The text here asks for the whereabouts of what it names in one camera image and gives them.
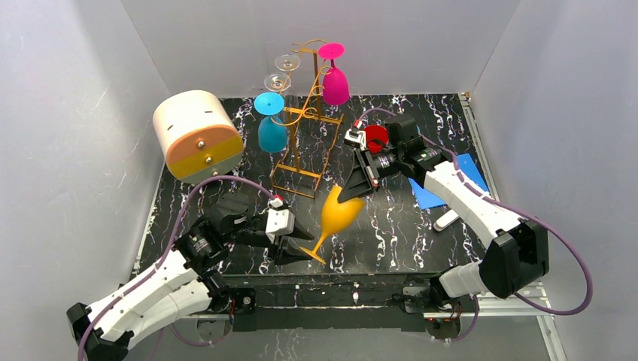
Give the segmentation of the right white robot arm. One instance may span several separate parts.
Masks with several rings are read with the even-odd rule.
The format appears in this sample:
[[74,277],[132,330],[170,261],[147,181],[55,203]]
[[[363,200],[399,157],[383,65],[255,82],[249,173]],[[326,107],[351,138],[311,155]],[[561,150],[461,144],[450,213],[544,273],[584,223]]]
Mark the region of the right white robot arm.
[[360,120],[346,132],[353,147],[353,168],[338,196],[340,203],[363,198],[381,186],[381,179],[402,174],[440,198],[483,242],[483,259],[450,267],[431,277],[429,300],[443,306],[465,295],[492,293],[505,299],[546,275],[548,232],[536,221],[498,206],[459,168],[455,155],[420,135],[415,119],[406,115],[384,122],[388,140],[371,153]]

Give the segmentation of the yellow wine glass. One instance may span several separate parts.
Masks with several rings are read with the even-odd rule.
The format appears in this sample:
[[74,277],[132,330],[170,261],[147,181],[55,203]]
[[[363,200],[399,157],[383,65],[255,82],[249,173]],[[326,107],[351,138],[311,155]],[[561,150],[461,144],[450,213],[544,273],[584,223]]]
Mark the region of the yellow wine glass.
[[322,265],[327,263],[318,256],[318,251],[323,242],[331,235],[335,235],[347,227],[349,227],[362,211],[364,201],[361,198],[353,198],[340,202],[338,200],[342,188],[334,185],[327,196],[321,211],[321,236],[312,250],[301,247],[300,249],[309,255],[312,259],[316,259]]

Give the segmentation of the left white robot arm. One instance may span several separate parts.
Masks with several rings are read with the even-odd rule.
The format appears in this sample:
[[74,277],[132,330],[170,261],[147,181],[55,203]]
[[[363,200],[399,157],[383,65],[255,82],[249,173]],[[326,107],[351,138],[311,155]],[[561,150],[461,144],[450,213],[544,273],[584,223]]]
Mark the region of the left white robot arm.
[[288,240],[312,240],[288,205],[276,196],[262,214],[250,214],[248,197],[223,196],[156,261],[111,295],[77,303],[66,315],[80,360],[123,360],[141,340],[183,317],[203,311],[251,313],[254,291],[233,289],[217,270],[234,244],[262,247],[276,265],[310,257]]

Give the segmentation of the red wine glass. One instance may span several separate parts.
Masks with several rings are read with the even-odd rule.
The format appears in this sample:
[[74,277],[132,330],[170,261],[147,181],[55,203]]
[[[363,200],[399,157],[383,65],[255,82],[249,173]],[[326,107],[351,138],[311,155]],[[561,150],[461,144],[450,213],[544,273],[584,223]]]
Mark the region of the red wine glass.
[[387,146],[389,140],[385,127],[370,125],[364,129],[364,132],[366,135],[366,145],[371,154],[380,153]]

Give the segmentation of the magenta wine glass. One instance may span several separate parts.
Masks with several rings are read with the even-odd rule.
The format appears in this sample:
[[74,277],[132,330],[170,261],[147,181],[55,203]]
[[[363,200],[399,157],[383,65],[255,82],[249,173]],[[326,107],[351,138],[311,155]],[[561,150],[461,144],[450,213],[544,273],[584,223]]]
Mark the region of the magenta wine glass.
[[345,52],[345,47],[340,43],[324,44],[317,54],[330,62],[327,74],[323,80],[323,97],[328,105],[343,105],[350,99],[348,79],[345,73],[336,66],[336,60]]

